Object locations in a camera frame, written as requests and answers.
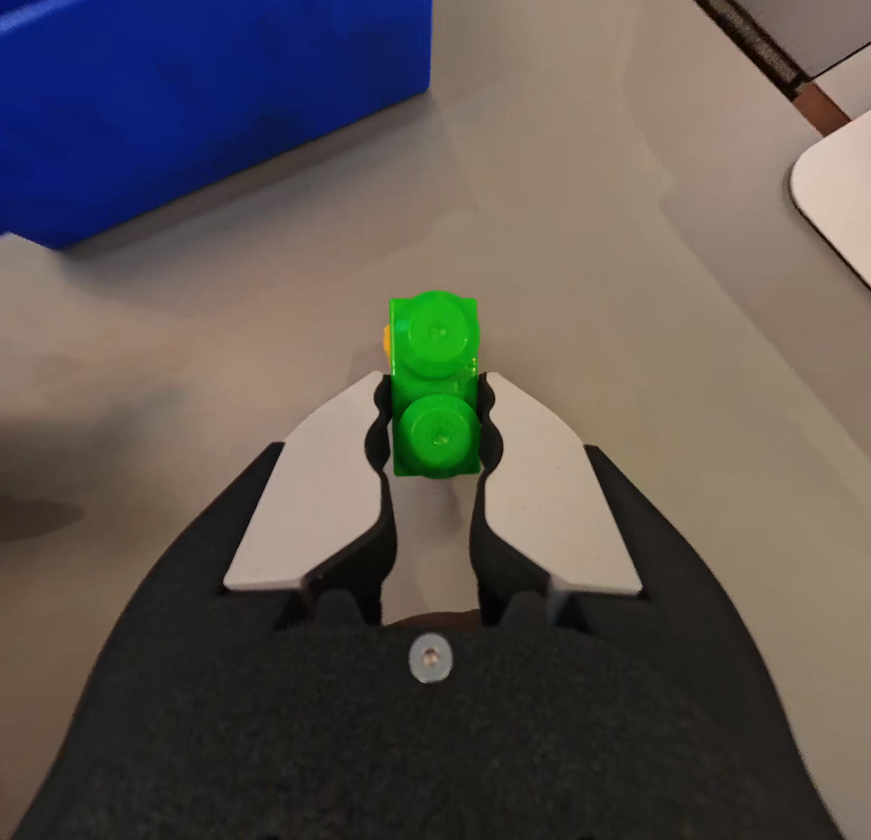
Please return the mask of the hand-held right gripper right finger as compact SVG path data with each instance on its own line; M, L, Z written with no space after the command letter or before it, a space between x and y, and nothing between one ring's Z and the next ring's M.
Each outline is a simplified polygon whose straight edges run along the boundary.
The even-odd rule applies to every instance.
M578 595L636 600L643 584L581 437L495 371L479 377L482 470L470 524L480 615L532 593L547 621Z

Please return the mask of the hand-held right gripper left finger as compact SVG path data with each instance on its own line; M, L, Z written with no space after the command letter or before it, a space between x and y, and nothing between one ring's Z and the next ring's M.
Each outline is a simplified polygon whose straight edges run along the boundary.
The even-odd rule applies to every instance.
M284 439L223 579L234 593L293 592L309 606L345 591L382 623L397 557L385 472L390 378L373 371L322 404Z

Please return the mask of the green two-stud block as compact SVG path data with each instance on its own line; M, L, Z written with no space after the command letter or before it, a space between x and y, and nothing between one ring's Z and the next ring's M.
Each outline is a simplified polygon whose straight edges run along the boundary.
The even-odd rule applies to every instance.
M389 301L396 476L480 471L477 302L431 290Z

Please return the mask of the blue plastic bin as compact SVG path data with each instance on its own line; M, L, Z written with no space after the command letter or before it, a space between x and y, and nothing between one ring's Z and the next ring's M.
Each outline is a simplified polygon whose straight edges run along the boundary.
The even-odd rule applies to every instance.
M425 93L433 0L2 14L2 235L62 249Z

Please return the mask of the flat table hatch cover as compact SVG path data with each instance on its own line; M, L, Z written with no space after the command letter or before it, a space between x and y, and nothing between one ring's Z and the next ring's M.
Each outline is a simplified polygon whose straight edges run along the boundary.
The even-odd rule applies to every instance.
M811 77L737 0L693 1L789 102L811 84Z

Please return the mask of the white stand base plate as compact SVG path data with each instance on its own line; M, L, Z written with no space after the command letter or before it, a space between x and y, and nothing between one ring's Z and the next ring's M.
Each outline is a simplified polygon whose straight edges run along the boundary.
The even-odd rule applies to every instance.
M802 217L869 287L870 113L805 150L788 188Z

